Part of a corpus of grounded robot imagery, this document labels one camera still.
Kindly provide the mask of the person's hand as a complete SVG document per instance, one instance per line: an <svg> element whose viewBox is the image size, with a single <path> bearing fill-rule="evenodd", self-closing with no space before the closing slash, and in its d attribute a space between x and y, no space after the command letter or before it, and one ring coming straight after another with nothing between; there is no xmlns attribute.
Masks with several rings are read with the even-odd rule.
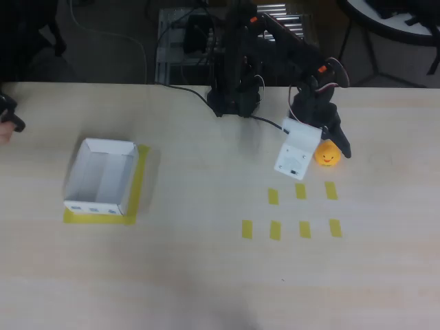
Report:
<svg viewBox="0 0 440 330"><path fill-rule="evenodd" d="M2 122L0 124L0 145L7 144L14 133L15 125L13 122Z"/></svg>

